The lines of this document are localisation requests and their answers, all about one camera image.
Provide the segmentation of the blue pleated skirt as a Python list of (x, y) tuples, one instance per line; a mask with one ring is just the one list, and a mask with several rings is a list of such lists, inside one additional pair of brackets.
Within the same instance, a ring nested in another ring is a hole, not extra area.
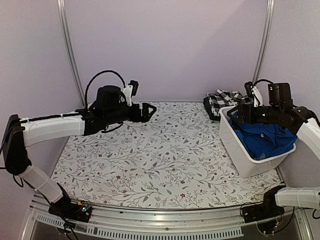
[(289, 152), (297, 140), (297, 136), (278, 124), (238, 124), (231, 119), (229, 124), (250, 157), (256, 161)]

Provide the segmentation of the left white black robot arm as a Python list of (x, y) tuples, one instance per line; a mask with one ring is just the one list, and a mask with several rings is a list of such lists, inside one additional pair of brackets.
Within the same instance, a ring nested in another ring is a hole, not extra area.
[(124, 89), (106, 85), (97, 90), (95, 101), (82, 109), (35, 118), (11, 115), (0, 148), (3, 169), (44, 195), (63, 217), (70, 217), (75, 211), (74, 205), (64, 198), (66, 194), (61, 186), (32, 165), (27, 147), (64, 137), (108, 133), (108, 126), (117, 124), (121, 127), (125, 121), (147, 123), (157, 108), (146, 102), (133, 103), (132, 96), (136, 92), (137, 87), (132, 83)]

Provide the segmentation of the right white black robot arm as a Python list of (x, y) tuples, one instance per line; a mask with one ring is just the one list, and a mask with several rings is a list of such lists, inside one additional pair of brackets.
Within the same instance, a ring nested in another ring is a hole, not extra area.
[[(249, 96), (254, 98), (254, 103), (236, 105), (227, 111), (227, 116), (238, 125), (277, 124), (304, 142), (319, 157), (320, 121), (317, 115), (304, 106), (294, 105), (289, 83), (267, 83), (268, 105), (262, 104), (256, 84), (247, 82), (245, 88)], [(320, 188), (281, 186), (271, 189), (265, 194), (258, 213), (262, 218), (269, 218), (278, 207), (286, 206), (319, 210)]]

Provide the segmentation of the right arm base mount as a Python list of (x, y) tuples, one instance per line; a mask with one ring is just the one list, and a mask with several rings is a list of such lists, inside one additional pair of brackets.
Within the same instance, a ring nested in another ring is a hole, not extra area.
[(285, 213), (285, 209), (280, 206), (265, 207), (263, 203), (256, 204), (252, 202), (246, 202), (241, 205), (239, 209), (240, 216), (244, 219), (245, 223), (252, 223), (277, 216), (282, 216)]

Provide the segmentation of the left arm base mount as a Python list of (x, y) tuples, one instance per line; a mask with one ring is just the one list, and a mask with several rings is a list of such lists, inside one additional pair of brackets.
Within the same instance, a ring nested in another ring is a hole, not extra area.
[(92, 214), (92, 205), (83, 200), (73, 203), (69, 200), (60, 199), (56, 203), (50, 204), (48, 212), (61, 219), (88, 223)]

